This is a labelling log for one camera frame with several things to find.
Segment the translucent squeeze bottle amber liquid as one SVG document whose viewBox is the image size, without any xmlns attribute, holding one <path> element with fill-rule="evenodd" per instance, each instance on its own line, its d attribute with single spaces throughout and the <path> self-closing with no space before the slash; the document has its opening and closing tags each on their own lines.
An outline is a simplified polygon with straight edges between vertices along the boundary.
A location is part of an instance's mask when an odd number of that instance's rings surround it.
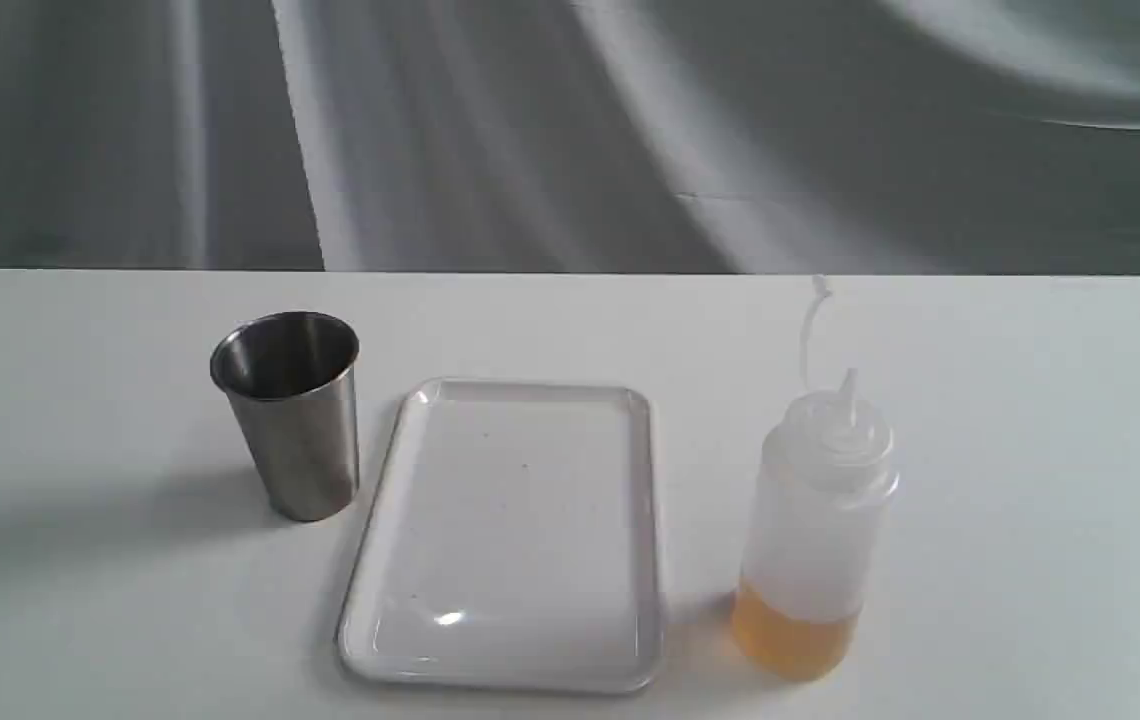
<svg viewBox="0 0 1140 720">
<path fill-rule="evenodd" d="M 852 647 L 878 533 L 899 471 L 891 425 L 863 395 L 857 369 L 811 382 L 811 338 L 832 297 L 814 275 L 799 333 L 803 395 L 762 443 L 746 550 L 730 615 L 736 646 L 788 684 L 829 676 Z"/>
</svg>

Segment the stainless steel cup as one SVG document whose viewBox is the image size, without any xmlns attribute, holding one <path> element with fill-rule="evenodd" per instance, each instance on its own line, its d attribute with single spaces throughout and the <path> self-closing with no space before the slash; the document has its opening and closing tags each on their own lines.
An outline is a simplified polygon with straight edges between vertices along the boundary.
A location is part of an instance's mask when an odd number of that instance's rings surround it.
<svg viewBox="0 0 1140 720">
<path fill-rule="evenodd" d="M 331 518 L 358 496 L 359 351 L 349 324 L 295 310 L 242 324 L 209 355 L 269 505 L 287 519 Z"/>
</svg>

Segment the white plastic tray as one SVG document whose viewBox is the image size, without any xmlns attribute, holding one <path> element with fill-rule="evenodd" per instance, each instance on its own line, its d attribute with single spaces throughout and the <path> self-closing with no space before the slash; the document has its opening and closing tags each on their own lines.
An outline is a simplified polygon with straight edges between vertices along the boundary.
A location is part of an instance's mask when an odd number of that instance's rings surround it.
<svg viewBox="0 0 1140 720">
<path fill-rule="evenodd" d="M 663 656 L 634 388 L 434 378 L 398 409 L 337 621 L 368 682 L 630 694 Z"/>
</svg>

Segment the grey backdrop cloth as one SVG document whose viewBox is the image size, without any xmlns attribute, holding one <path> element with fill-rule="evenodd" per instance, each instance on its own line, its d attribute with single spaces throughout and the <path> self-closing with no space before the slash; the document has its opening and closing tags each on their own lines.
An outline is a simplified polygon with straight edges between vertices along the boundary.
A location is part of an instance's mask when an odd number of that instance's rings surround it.
<svg viewBox="0 0 1140 720">
<path fill-rule="evenodd" d="M 1140 1 L 0 1 L 0 268 L 1140 275 Z"/>
</svg>

